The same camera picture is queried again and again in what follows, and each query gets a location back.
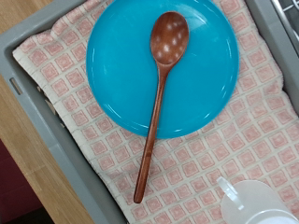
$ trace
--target wooden spoon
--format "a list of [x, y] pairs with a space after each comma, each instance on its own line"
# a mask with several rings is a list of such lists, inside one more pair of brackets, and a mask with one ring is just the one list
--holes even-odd
[[189, 29], [185, 18], [177, 12], [164, 13], [156, 21], [151, 32], [150, 48], [158, 66], [158, 90], [153, 108], [149, 133], [135, 187], [134, 202], [141, 203], [147, 184], [151, 153], [156, 138], [164, 86], [170, 70], [180, 60], [187, 48]]

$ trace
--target white cup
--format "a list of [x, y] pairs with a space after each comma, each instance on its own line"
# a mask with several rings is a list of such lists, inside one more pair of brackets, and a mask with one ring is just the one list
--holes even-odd
[[298, 219], [265, 183], [244, 180], [232, 186], [217, 180], [225, 195], [221, 213], [228, 224], [299, 224]]

